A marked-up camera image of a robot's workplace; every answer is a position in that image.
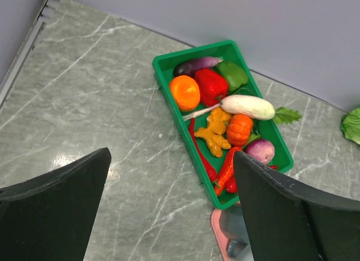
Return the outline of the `pink plastic tray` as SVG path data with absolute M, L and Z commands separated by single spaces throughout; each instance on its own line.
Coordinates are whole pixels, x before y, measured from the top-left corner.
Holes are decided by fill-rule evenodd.
M 233 204 L 228 209 L 214 209 L 211 213 L 211 228 L 214 232 L 223 260 L 236 260 L 236 258 L 228 255 L 228 248 L 230 241 L 235 240 L 238 237 L 240 219 L 240 202 Z

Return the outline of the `purple toy onion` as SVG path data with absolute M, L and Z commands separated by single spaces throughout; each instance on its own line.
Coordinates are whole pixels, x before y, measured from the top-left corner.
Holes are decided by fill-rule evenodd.
M 256 139 L 246 146 L 245 152 L 262 164 L 267 165 L 275 156 L 275 147 L 269 140 Z

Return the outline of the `orange toy carrot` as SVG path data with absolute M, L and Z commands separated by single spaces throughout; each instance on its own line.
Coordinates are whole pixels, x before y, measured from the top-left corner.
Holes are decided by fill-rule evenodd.
M 216 196 L 219 196 L 225 188 L 226 182 L 233 176 L 233 157 L 237 151 L 242 151 L 241 147 L 232 147 L 225 157 L 223 165 L 214 182 L 214 191 Z

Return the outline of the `white toy radish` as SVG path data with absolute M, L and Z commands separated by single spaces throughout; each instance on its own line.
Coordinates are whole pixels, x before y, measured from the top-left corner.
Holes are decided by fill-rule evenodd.
M 188 121 L 204 115 L 217 107 L 233 115 L 244 114 L 256 120 L 273 120 L 276 124 L 291 124 L 302 118 L 302 115 L 297 110 L 288 109 L 283 106 L 275 109 L 269 101 L 263 98 L 241 94 L 227 96 L 214 106 L 194 111 L 182 118 L 184 121 Z

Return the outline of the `dark grey mug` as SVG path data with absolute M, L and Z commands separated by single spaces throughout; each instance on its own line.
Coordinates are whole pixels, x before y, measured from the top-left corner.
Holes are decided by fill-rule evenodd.
M 251 246 L 242 207 L 239 203 L 222 210 L 219 226 L 228 240 L 226 246 L 227 256 L 232 260 L 245 260 L 251 252 Z

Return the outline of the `green plastic bin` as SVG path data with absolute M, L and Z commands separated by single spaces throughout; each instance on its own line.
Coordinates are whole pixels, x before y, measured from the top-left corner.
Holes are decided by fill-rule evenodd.
M 187 113 L 182 112 L 178 108 L 169 89 L 169 83 L 173 79 L 173 70 L 178 64 L 187 60 L 206 56 L 220 57 L 222 59 L 232 61 L 242 67 L 249 77 L 249 82 L 244 86 L 244 88 L 237 92 L 242 95 L 262 97 L 262 94 L 251 76 L 249 68 L 242 57 L 237 44 L 232 40 L 223 40 L 212 44 L 158 55 L 153 59 L 152 65 L 155 72 L 155 79 L 161 89 L 166 105 L 190 156 L 191 162 L 195 168 L 206 196 L 213 203 L 215 208 L 224 210 L 238 202 L 239 197 L 234 193 L 226 193 L 226 191 L 223 191 L 220 196 L 216 196 L 213 185 L 210 182 L 200 155 L 188 130 L 188 126 L 191 122 L 183 120 L 183 117 L 187 115 Z M 272 120 L 257 120 L 255 122 L 255 132 L 274 144 L 275 156 L 271 161 L 271 164 L 277 165 L 278 171 L 281 173 L 289 171 L 294 165 L 293 157 L 290 155 L 290 151 L 287 148 L 276 123 Z

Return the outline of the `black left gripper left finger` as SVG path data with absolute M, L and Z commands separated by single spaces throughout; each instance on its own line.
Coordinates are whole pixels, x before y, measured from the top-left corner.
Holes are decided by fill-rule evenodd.
M 107 147 L 1 189 L 1 260 L 83 260 L 111 163 Z

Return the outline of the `small orange toy pumpkin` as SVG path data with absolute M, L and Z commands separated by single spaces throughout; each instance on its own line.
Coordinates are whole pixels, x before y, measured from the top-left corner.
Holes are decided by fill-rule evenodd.
M 247 115 L 236 114 L 228 124 L 226 139 L 232 146 L 243 147 L 247 144 L 253 130 L 253 120 Z

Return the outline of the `green toy bell pepper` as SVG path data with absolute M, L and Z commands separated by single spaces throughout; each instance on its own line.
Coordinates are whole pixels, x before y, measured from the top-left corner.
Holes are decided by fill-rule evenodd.
M 234 62 L 222 61 L 216 66 L 218 72 L 228 83 L 228 89 L 230 92 L 234 92 L 241 86 L 248 83 L 249 77 L 245 70 Z

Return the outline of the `red toy bell pepper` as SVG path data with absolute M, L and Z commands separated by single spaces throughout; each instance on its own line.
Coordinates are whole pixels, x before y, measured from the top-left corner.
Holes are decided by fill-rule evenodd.
M 207 107 L 216 105 L 228 94 L 228 83 L 212 69 L 200 69 L 194 79 L 200 89 L 200 102 Z

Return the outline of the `green toy cabbage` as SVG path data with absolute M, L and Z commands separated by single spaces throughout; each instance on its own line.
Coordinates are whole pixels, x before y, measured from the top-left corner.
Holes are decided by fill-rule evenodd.
M 360 145 L 360 107 L 347 113 L 340 125 L 344 137 L 357 145 Z

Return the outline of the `yellow toy ginger root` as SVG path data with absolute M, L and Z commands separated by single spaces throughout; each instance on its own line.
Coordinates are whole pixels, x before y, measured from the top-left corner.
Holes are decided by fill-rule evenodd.
M 231 148 L 230 143 L 223 137 L 231 118 L 232 115 L 220 107 L 216 107 L 206 118 L 207 127 L 200 127 L 194 133 L 195 137 L 202 138 L 206 142 L 211 154 L 216 158 L 223 156 L 223 149 L 229 150 Z

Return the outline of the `purple toy eggplant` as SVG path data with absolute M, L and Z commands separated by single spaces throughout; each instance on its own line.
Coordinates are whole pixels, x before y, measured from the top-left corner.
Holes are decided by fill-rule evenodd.
M 194 76 L 194 74 L 201 69 L 210 69 L 222 62 L 223 59 L 220 57 L 200 57 L 187 60 L 178 64 L 173 70 L 173 76 L 178 77 L 181 75 L 186 75 L 189 77 Z

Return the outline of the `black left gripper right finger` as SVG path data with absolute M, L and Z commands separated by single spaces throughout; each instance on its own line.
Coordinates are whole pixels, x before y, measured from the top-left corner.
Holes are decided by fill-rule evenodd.
M 254 260 L 359 260 L 359 201 L 233 157 Z

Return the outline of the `red toy chili pepper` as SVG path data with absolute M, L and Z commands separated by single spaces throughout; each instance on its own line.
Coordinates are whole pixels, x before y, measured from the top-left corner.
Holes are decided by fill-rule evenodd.
M 196 150 L 199 154 L 199 157 L 201 159 L 201 162 L 204 166 L 204 169 L 211 181 L 211 183 L 215 182 L 215 180 L 217 179 L 217 173 L 216 173 L 216 170 L 212 167 L 212 165 L 207 161 L 207 159 L 203 156 L 203 153 L 200 151 L 199 149 L 199 146 L 197 144 L 197 141 L 196 141 L 196 137 L 195 137 L 195 118 L 192 118 L 190 120 L 190 124 L 188 126 L 188 131 L 191 135 L 191 138 L 192 138 L 192 141 L 193 141 L 193 144 L 195 145 L 196 147 Z

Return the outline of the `orange toy persimmon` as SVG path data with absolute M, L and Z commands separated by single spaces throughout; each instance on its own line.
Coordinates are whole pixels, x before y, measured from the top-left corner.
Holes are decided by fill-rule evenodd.
M 200 89 L 196 81 L 186 75 L 180 75 L 169 83 L 169 89 L 181 111 L 192 111 L 200 103 Z

